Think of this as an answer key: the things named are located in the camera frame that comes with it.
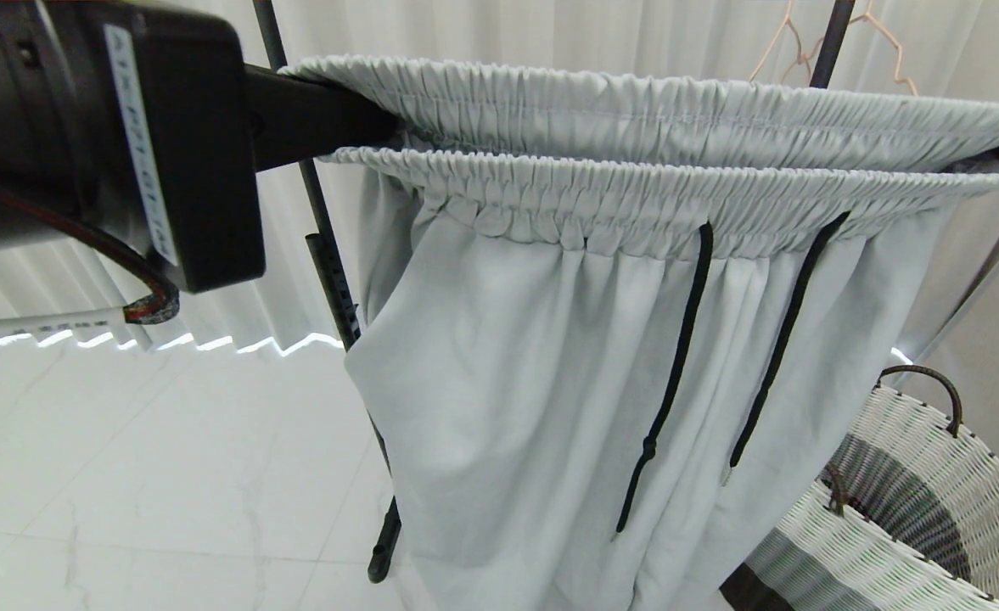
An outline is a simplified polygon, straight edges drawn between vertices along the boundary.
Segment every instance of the elastic waistband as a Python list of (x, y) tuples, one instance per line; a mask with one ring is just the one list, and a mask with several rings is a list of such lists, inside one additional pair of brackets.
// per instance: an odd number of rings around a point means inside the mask
[(462, 152), (341, 149), (423, 190), (422, 216), (448, 214), (485, 236), (560, 244), (598, 255), (694, 259), (698, 228), (714, 226), (713, 256), (759, 258), (808, 247), (850, 212), (836, 239), (875, 235), (896, 217), (999, 189), (999, 163), (946, 173), (774, 170), (592, 162)]
[(285, 70), (336, 81), (435, 148), (666, 165), (936, 171), (999, 146), (999, 104), (327, 57)]

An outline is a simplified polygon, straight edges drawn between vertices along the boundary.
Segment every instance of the white cable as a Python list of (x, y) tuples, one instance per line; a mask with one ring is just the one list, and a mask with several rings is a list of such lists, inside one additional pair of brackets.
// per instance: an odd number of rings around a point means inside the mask
[(126, 318), (121, 308), (52, 314), (48, 317), (4, 318), (0, 320), (0, 338), (10, 335), (46, 335), (64, 330), (96, 329), (100, 333), (121, 328)]

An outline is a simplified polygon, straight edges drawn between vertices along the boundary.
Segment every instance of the label sticker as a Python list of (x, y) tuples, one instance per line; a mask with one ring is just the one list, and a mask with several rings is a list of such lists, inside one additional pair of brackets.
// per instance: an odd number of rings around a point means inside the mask
[(138, 188), (141, 189), (141, 201), (145, 205), (145, 217), (149, 220), (153, 246), (163, 259), (178, 267), (174, 236), (171, 235), (171, 224), (166, 217), (163, 193), (160, 192), (156, 154), (149, 135), (149, 119), (145, 116), (145, 104), (141, 97), (138, 62), (133, 57), (133, 38), (126, 28), (116, 25), (104, 25), (103, 31), (107, 37), (110, 70), (115, 75), (115, 91), (122, 111), (122, 124), (126, 127), (126, 140), (130, 143), (130, 159), (138, 177)]

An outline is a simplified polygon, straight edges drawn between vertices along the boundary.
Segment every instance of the white curtain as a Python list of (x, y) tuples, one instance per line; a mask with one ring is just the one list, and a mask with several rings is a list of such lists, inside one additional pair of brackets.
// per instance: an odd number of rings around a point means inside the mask
[(999, 104), (309, 59), (405, 117), (347, 367), (440, 608), (704, 601), (844, 436)]
[[(267, 65), (250, 0), (180, 0), (225, 17), (239, 31), (246, 61)], [(806, 53), (832, 0), (794, 5)], [(865, 1), (857, 3), (861, 14)], [(465, 59), (514, 65), (747, 80), (785, 14), (786, 3), (752, 0), (277, 0), (289, 61), (364, 53)], [(903, 74), (926, 96), (999, 101), (999, 3), (985, 0), (880, 0), (873, 13), (903, 43)], [(785, 31), (757, 81), (782, 81), (797, 49)], [(850, 27), (832, 89), (906, 92), (892, 81), (895, 50), (867, 23)], [(805, 85), (803, 66), (785, 82)], [(355, 282), (358, 173), (320, 169), (341, 252)], [(313, 231), (298, 171), (259, 177), (269, 272), (261, 281), (184, 295), (182, 315), (160, 328), (128, 328), (143, 345), (190, 333), (200, 345), (236, 348), (275, 340), (282, 348), (335, 335), (302, 236)], [(999, 251), (999, 194), (985, 213), (963, 209), (923, 283), (901, 341), (923, 351), (987, 258)], [(109, 262), (67, 241), (0, 252), (0, 318), (117, 306), (143, 287)], [(225, 343), (224, 337), (232, 341)], [(93, 338), (79, 336), (77, 340)]]

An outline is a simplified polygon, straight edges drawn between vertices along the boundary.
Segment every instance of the laundry basket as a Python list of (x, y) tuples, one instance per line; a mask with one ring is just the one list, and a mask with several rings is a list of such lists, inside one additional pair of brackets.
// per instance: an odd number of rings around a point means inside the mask
[(878, 384), (836, 468), (721, 587), (733, 608), (999, 610), (999, 460), (962, 425), (948, 378), (918, 365), (880, 378), (898, 372), (941, 382), (953, 417)]

